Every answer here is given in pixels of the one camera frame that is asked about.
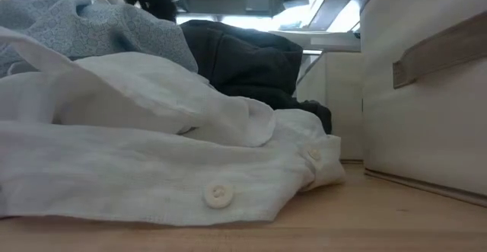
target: white button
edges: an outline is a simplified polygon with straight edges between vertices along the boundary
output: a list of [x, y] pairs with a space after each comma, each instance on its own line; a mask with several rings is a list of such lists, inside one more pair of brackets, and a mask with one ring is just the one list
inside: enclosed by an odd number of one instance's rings
[[309, 154], [310, 157], [312, 157], [315, 161], [321, 160], [321, 153], [317, 149], [308, 149], [307, 153]]
[[234, 198], [234, 188], [223, 182], [213, 182], [205, 187], [204, 199], [206, 204], [214, 209], [230, 205]]

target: black garment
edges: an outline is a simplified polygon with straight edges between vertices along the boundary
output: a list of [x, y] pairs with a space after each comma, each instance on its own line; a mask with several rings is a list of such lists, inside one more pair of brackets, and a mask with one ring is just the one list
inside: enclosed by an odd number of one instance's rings
[[198, 73], [218, 91], [262, 101], [272, 109], [302, 109], [316, 114], [331, 133], [331, 113], [317, 102], [298, 103], [296, 89], [303, 49], [274, 34], [212, 21], [180, 25], [198, 63]]

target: white shirt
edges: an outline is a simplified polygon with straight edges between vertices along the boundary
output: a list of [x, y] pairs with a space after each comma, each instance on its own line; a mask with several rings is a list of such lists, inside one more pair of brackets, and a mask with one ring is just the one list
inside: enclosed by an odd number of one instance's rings
[[225, 96], [161, 57], [71, 62], [0, 27], [1, 41], [40, 72], [0, 79], [0, 215], [271, 221], [343, 180], [340, 139], [312, 113]]

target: wooden shelf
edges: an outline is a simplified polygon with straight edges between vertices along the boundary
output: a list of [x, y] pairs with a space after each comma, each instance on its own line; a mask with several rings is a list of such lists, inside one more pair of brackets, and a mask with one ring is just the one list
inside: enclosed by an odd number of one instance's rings
[[345, 169], [347, 183], [297, 195], [269, 224], [15, 218], [0, 220], [0, 251], [487, 251], [487, 209]]

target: clothing pile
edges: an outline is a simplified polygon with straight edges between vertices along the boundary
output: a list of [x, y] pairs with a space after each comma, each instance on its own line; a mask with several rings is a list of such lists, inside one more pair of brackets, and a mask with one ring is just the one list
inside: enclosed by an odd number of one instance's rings
[[[343, 181], [340, 139], [310, 112], [266, 104], [293, 85], [266, 81], [279, 67], [258, 57], [291, 71], [291, 44], [232, 46], [255, 52], [262, 67], [247, 71], [228, 57], [229, 31], [198, 52], [191, 34], [217, 37], [195, 28], [218, 28], [192, 22], [183, 34], [129, 5], [0, 0], [0, 14], [0, 216], [271, 221], [296, 192]], [[263, 96], [248, 92], [255, 81]]]

